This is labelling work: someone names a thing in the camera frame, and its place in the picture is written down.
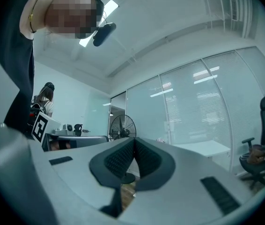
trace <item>fluorescent light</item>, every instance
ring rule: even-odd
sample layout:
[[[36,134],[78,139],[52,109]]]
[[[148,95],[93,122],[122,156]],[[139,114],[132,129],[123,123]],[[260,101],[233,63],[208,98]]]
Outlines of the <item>fluorescent light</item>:
[[[153,94],[153,95],[150,95],[150,97],[155,97],[155,96],[161,95],[161,94],[166,93],[166,92],[171,92],[171,91],[173,91],[173,88],[168,89],[168,90],[165,90],[165,91],[163,91],[163,92],[155,93],[155,94]]]
[[[220,68],[220,67],[213,67],[213,68],[210,69],[210,71],[213,72],[213,71],[219,70],[219,68]],[[194,73],[194,74],[193,74],[193,77],[201,76],[201,75],[204,75],[204,74],[207,74],[207,73],[208,73],[207,70],[203,70],[203,71],[201,71],[201,72]]]
[[[104,17],[107,18],[118,7],[119,7],[119,5],[117,3],[115,3],[113,0],[108,1],[108,3],[105,4],[104,9],[103,9],[104,10],[104,13],[103,13]],[[98,26],[100,26],[103,23],[103,21],[104,21],[104,18],[102,17]],[[94,36],[95,32],[93,32],[93,34],[90,37],[87,37],[85,39],[81,39],[80,45],[82,45],[83,47],[86,47],[88,42],[90,41],[90,39]]]
[[[108,1],[108,3],[104,5],[104,11],[105,11],[105,13],[103,13],[103,15],[105,16],[105,18],[107,18],[118,7],[119,7],[119,5],[117,3],[115,3],[113,0]]]
[[[87,37],[87,38],[85,38],[85,39],[81,39],[81,40],[80,40],[80,45],[82,45],[83,47],[86,47],[87,44],[88,44],[88,42],[90,41],[90,39],[94,36],[94,33],[95,33],[95,32],[93,32],[92,35],[91,35],[90,37]]]
[[[213,72],[213,71],[219,70],[219,68],[220,67],[213,67],[213,68],[210,69],[210,71]]]
[[[195,81],[194,84],[197,84],[197,83],[200,83],[200,82],[204,82],[204,81],[207,81],[207,80],[210,80],[210,79],[213,79],[213,78],[216,78],[218,75],[214,75],[214,76],[210,76],[210,77],[206,77],[206,78],[203,78],[203,79],[200,79],[198,81]]]

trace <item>wooden floor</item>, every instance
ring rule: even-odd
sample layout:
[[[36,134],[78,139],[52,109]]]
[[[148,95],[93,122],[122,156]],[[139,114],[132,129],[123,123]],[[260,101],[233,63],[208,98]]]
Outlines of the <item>wooden floor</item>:
[[[122,209],[125,210],[129,204],[133,201],[134,197],[134,187],[136,186],[136,181],[130,184],[122,184],[121,186],[121,200],[122,200]]]
[[[131,184],[123,184],[121,187],[121,199],[122,199],[122,209],[125,210],[129,204],[133,201],[134,197],[134,188],[136,186],[136,181]],[[244,182],[248,187],[252,184],[252,181],[242,181]],[[258,191],[263,189],[265,186],[261,184],[260,182],[257,182],[252,190],[254,194],[256,194]]]

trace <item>pipe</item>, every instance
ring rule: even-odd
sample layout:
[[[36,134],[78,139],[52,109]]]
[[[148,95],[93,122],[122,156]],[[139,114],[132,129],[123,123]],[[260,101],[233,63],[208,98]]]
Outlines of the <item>pipe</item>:
[[[209,2],[208,2],[208,0],[206,0],[206,2],[207,2],[207,7],[208,7],[209,16],[211,17],[211,28],[213,29],[213,20],[212,20],[211,7],[209,6]]]
[[[250,34],[250,30],[251,30],[251,22],[252,22],[252,0],[247,0],[248,2],[248,22],[247,22],[247,30],[246,30],[246,36],[245,38],[247,38]]]
[[[232,1],[231,0],[229,0],[230,1],[230,3],[229,3],[229,5],[230,5],[230,30],[232,31],[232,23],[233,23],[233,21],[232,21],[232,5],[231,5],[231,3],[232,3]]]
[[[224,14],[224,7],[223,7],[223,1],[220,0],[221,2],[221,7],[222,7],[222,15],[223,15],[223,28],[224,28],[224,32],[225,32],[225,14]]]
[[[244,1],[244,21],[243,21],[243,32],[242,32],[242,38],[245,38],[246,35],[246,27],[247,27],[247,13],[248,13],[248,7],[247,7],[247,0]]]

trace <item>black slot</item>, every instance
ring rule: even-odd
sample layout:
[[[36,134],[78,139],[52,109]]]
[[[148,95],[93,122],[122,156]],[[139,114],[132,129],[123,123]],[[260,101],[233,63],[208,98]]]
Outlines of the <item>black slot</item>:
[[[206,177],[200,181],[224,215],[231,213],[240,206],[215,177]]]
[[[73,160],[72,157],[59,157],[59,158],[56,158],[56,159],[52,159],[52,160],[49,160],[50,164],[53,166],[53,165],[56,165],[56,164],[60,164],[60,163],[65,163],[65,162],[68,162],[68,161],[71,161]]]

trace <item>white table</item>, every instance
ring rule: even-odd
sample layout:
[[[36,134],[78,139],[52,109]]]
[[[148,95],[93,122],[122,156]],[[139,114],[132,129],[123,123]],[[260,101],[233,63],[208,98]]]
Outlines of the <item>white table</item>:
[[[173,144],[173,146],[187,149],[209,158],[215,155],[230,152],[230,148],[214,140],[205,141],[205,142],[185,143],[185,144]]]

